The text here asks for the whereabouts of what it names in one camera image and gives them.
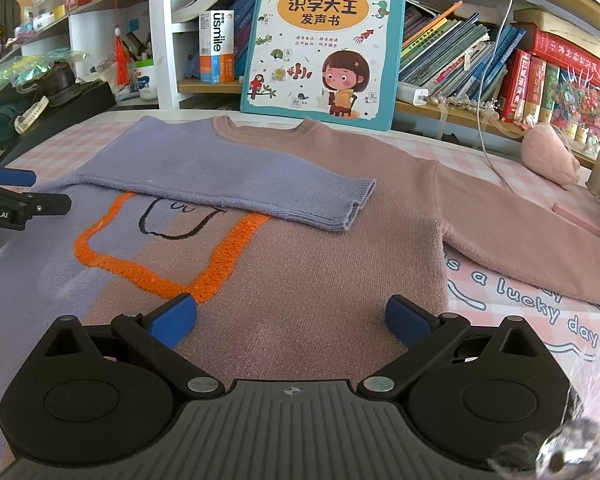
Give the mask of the white orange usmile box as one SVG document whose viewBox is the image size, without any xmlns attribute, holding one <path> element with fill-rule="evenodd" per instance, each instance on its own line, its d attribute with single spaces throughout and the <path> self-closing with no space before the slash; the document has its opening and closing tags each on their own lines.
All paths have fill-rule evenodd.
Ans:
<svg viewBox="0 0 600 480">
<path fill-rule="evenodd" d="M 199 15 L 199 71 L 204 84 L 234 79 L 234 11 L 210 10 Z"/>
</svg>

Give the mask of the red thick books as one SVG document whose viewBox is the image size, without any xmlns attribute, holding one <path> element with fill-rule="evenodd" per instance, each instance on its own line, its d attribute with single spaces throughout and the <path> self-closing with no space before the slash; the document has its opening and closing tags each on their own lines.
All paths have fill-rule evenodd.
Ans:
<svg viewBox="0 0 600 480">
<path fill-rule="evenodd" d="M 515 27 L 498 106 L 503 122 L 549 122 L 562 84 L 600 87 L 600 57 L 533 24 Z"/>
</svg>

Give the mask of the colourful books stack right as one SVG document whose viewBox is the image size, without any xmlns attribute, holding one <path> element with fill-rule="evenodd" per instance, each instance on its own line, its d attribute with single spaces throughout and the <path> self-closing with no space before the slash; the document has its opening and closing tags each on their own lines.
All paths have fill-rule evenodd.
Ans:
<svg viewBox="0 0 600 480">
<path fill-rule="evenodd" d="M 490 100 L 514 50 L 515 25 L 460 1 L 443 12 L 407 0 L 398 99 L 413 105 Z"/>
</svg>

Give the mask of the white can with green lid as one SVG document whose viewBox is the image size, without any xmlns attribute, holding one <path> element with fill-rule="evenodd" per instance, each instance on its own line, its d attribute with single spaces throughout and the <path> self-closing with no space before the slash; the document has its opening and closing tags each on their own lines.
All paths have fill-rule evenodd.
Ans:
<svg viewBox="0 0 600 480">
<path fill-rule="evenodd" d="M 144 101 L 154 100 L 158 96 L 154 60 L 148 58 L 147 60 L 137 61 L 134 74 L 140 98 Z"/>
</svg>

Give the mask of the pink plush toy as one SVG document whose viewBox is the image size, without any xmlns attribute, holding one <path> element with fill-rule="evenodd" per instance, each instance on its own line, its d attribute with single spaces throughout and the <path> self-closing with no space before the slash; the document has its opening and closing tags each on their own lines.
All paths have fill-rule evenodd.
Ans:
<svg viewBox="0 0 600 480">
<path fill-rule="evenodd" d="M 562 188 L 579 181 L 580 162 L 548 122 L 539 122 L 524 134 L 520 154 L 526 168 Z"/>
</svg>

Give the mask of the red tassel ornament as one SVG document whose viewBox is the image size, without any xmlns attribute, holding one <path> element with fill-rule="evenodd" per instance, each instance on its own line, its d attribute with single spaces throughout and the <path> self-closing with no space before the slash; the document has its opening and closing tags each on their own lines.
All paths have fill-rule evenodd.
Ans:
<svg viewBox="0 0 600 480">
<path fill-rule="evenodd" d="M 114 0 L 114 59 L 117 64 L 117 84 L 121 87 L 127 86 L 130 76 L 119 24 L 118 0 Z"/>
</svg>

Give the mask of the teal children's picture book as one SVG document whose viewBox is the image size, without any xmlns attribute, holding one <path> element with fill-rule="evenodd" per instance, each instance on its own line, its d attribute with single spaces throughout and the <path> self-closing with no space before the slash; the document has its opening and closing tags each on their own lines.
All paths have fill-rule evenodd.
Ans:
<svg viewBox="0 0 600 480">
<path fill-rule="evenodd" d="M 386 131 L 406 0 L 256 0 L 240 109 Z"/>
</svg>

